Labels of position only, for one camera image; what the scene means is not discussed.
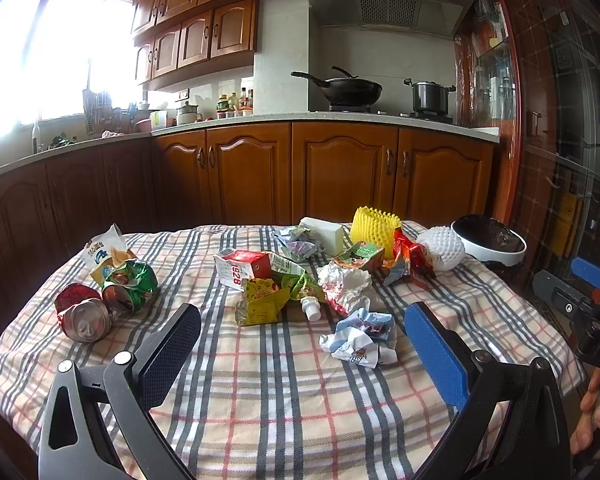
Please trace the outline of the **person's right hand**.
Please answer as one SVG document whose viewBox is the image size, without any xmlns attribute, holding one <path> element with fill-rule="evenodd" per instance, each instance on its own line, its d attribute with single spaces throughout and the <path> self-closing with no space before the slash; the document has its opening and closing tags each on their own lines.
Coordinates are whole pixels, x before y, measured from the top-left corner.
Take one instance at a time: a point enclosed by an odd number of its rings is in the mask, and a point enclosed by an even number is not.
<svg viewBox="0 0 600 480">
<path fill-rule="evenodd" d="M 572 455 L 586 450 L 593 441 L 594 430 L 600 429 L 600 368 L 594 370 L 593 376 L 583 396 L 580 409 L 581 417 L 576 430 L 570 437 L 570 452 Z"/>
</svg>

